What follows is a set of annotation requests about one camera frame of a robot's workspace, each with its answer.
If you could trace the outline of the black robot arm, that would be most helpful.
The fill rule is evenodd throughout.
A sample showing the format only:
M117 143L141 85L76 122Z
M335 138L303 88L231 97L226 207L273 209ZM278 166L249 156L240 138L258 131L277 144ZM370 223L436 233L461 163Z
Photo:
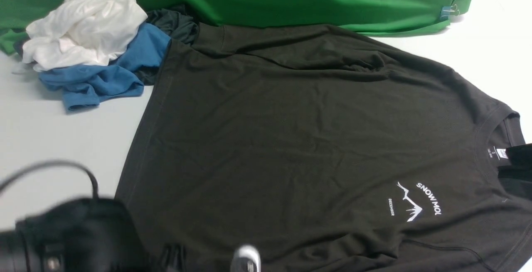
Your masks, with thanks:
M186 252L166 244L148 254L125 206L80 198L1 232L2 272L184 272Z

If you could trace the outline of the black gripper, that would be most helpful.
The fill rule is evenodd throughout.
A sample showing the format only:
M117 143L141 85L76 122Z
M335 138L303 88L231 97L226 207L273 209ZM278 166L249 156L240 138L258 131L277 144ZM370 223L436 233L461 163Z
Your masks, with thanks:
M505 191L513 196L532 199L532 145L518 145L498 149L498 155L507 157L509 164L498 167L498 180Z
M15 224L17 272L183 272L185 252L146 251L118 200L80 198Z

